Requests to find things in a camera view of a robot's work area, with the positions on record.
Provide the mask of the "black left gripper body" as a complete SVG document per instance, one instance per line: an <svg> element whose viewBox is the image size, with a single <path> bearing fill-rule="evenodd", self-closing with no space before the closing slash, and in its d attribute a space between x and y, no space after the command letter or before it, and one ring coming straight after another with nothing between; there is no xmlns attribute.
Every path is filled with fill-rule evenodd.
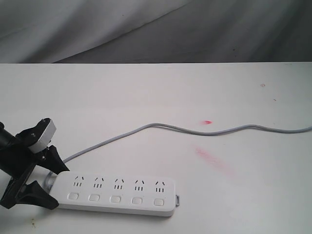
<svg viewBox="0 0 312 234"><path fill-rule="evenodd" d="M10 175L10 180L22 184L27 184L38 162L36 154L28 148L34 142L33 129L25 129L14 136L5 130L3 123L0 124L0 169Z"/></svg>

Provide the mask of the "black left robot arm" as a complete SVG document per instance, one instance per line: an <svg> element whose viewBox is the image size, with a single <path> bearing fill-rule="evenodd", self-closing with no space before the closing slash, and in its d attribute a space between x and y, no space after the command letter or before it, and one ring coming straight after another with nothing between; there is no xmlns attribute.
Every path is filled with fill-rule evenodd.
<svg viewBox="0 0 312 234"><path fill-rule="evenodd" d="M17 204L35 205L49 210L59 206L37 181L27 184L36 166L55 174L68 171L55 146L49 143L56 131L50 118L15 136L0 125L0 169L10 175L10 181L0 200L1 206L10 209Z"/></svg>

